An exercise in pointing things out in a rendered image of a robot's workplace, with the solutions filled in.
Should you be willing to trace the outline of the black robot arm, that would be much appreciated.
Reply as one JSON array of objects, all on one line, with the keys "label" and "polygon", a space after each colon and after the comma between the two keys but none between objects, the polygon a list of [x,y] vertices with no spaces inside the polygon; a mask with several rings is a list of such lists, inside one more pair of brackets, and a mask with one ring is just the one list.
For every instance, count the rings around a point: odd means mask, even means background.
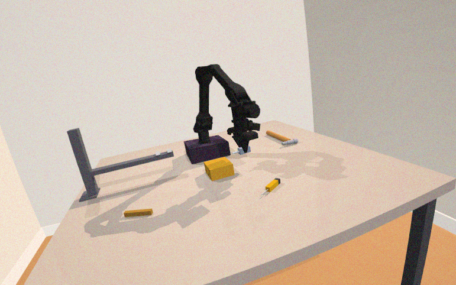
[{"label": "black robot arm", "polygon": [[[211,143],[209,130],[212,130],[213,117],[209,114],[209,84],[214,77],[224,88],[230,103],[232,118],[257,118],[260,115],[260,107],[256,101],[252,101],[246,90],[233,82],[218,64],[198,66],[195,70],[196,80],[199,83],[199,113],[193,127],[198,133],[199,144]],[[249,131],[260,130],[260,124],[252,120],[247,121]]]}]

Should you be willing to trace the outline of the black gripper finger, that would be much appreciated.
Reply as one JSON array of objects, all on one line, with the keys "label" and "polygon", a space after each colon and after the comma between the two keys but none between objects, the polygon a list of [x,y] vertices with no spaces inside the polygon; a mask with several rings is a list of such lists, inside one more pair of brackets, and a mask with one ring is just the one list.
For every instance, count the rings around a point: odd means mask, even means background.
[{"label": "black gripper finger", "polygon": [[232,138],[233,138],[234,141],[237,143],[237,145],[238,145],[239,147],[241,147],[241,144],[240,144],[240,142],[239,142],[239,140],[238,140],[238,139],[241,138],[241,136],[237,136],[237,137],[232,136]]},{"label": "black gripper finger", "polygon": [[241,138],[238,139],[241,146],[242,146],[242,149],[245,153],[247,153],[247,150],[248,150],[248,144],[249,144],[249,141],[243,141]]}]

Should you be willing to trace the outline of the yellow screwdriver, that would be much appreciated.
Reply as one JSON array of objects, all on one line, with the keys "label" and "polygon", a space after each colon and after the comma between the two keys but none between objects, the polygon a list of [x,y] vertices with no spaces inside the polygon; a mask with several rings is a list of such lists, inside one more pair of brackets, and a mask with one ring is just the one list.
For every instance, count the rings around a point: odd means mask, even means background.
[{"label": "yellow screwdriver", "polygon": [[[276,186],[278,186],[280,184],[280,178],[275,178],[273,179],[268,185],[265,186],[266,188],[266,191],[264,192],[271,192]],[[263,192],[263,193],[264,193]],[[262,193],[262,194],[263,194]],[[262,195],[261,194],[261,195]]]}]

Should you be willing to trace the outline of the brown rectangular bar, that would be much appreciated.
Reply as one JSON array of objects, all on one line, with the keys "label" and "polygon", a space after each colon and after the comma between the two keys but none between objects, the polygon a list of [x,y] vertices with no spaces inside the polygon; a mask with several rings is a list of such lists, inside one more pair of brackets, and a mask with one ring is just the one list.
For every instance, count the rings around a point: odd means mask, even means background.
[{"label": "brown rectangular bar", "polygon": [[152,215],[152,209],[128,210],[124,212],[124,217]]}]

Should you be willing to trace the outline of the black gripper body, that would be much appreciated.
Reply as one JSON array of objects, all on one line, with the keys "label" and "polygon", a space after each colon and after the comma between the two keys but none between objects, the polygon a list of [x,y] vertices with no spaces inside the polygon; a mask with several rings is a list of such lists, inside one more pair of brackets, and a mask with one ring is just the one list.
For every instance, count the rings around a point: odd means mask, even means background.
[{"label": "black gripper body", "polygon": [[247,127],[248,118],[233,118],[231,120],[234,123],[234,127],[228,128],[227,133],[231,135],[233,133],[234,137],[241,136],[243,141],[250,141],[258,138],[258,133],[255,131],[249,131]]}]

